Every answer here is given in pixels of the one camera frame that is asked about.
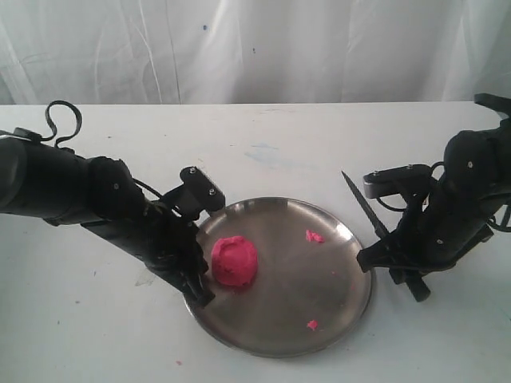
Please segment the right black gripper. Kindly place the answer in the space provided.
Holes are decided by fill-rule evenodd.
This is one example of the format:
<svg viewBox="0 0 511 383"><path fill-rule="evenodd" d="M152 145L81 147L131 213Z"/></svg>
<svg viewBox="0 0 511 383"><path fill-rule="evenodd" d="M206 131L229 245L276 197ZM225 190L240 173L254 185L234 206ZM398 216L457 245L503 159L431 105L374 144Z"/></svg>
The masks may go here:
<svg viewBox="0 0 511 383"><path fill-rule="evenodd" d="M431 176L427 191L402 195L406 210L393 230L406 258L419 271L390 268L394 252L382 239L363 248L356 260L363 273L374 268L390 268L396 285L410 291L426 291L422 274L448 270L480 243L493 236L488 224L493 215L493 181L476 175Z"/></svg>

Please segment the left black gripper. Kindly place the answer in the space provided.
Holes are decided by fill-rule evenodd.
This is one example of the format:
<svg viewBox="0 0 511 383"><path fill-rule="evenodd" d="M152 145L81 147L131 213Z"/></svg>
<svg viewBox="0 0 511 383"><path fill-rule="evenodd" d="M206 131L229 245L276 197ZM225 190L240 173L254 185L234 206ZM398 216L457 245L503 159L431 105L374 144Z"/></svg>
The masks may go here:
<svg viewBox="0 0 511 383"><path fill-rule="evenodd" d="M82 227L140 260L172 286L183 287L189 302L206 307L216 297L201 277L209 266L197 239L200 230L162 203L147 203L137 218L103 219Z"/></svg>

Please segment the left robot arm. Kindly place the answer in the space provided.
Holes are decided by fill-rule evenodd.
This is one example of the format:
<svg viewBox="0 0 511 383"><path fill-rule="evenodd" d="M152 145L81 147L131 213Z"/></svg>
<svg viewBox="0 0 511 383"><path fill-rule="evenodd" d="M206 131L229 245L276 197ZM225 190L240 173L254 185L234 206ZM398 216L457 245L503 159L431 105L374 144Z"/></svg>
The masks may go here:
<svg viewBox="0 0 511 383"><path fill-rule="evenodd" d="M84 158L62 147L50 111L51 135L16 128L1 133L1 212L79 225L140 260L155 276L204 307L215 297L203 284L208 271L196 221L225 206L225 196L197 167L180 171L182 184L154 200L122 160Z"/></svg>

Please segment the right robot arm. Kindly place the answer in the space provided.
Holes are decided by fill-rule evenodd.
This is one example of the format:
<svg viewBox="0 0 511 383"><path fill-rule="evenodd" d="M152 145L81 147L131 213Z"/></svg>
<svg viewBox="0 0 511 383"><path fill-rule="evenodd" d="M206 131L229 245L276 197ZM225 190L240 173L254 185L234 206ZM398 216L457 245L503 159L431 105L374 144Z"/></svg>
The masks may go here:
<svg viewBox="0 0 511 383"><path fill-rule="evenodd" d="M504 117L498 128L450 139L439 179L434 166L410 164L365 175L362 191L347 181L379 238L357 254L362 272L386 268L418 302L430 296L424 276L510 231L510 100L479 93L474 102Z"/></svg>

